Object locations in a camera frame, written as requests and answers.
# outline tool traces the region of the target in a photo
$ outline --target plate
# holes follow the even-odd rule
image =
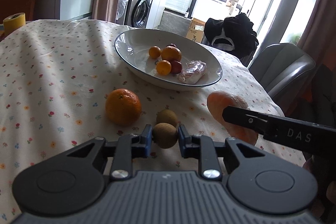
[[[192,60],[201,60],[207,65],[206,74],[195,85],[180,82],[177,75],[159,75],[155,63],[161,58],[151,59],[148,50],[153,46],[163,49],[175,44],[182,53],[182,67]],[[141,79],[169,90],[194,90],[217,83],[222,77],[222,67],[214,55],[201,44],[180,35],[155,29],[133,29],[120,34],[115,40],[118,55],[127,67]]]

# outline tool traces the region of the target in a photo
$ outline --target tablecloth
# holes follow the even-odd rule
[[[283,115],[236,57],[207,46],[223,68],[215,85],[178,92],[141,80],[114,48],[116,37],[130,29],[97,20],[38,20],[0,43],[0,223],[20,213],[11,192],[20,171],[97,136],[113,141],[123,134],[141,133],[145,124],[155,124],[162,109],[174,111],[190,134],[216,141],[224,141],[228,133],[206,106],[207,96],[215,90],[242,96],[251,110]],[[142,103],[140,119],[126,128],[105,116],[105,99],[119,88],[132,90]],[[256,146],[294,164],[304,163],[300,151],[262,138]],[[166,150],[153,144],[149,159],[134,160],[135,170],[197,167],[195,159],[181,158],[178,144]]]

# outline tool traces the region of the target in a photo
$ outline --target tape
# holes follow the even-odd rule
[[[3,26],[5,29],[5,36],[10,35],[16,29],[19,29],[23,25],[26,24],[26,14],[25,13],[17,13],[6,17],[3,20]]]

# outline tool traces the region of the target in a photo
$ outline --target washing machine door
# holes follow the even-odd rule
[[[131,17],[132,27],[144,28],[146,26],[150,8],[149,1],[150,0],[138,0],[134,6]]]

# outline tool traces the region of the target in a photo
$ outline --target plastic-wrapped food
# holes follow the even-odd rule
[[[179,80],[187,85],[194,85],[205,74],[206,63],[193,60],[189,62],[187,68],[178,75]]]

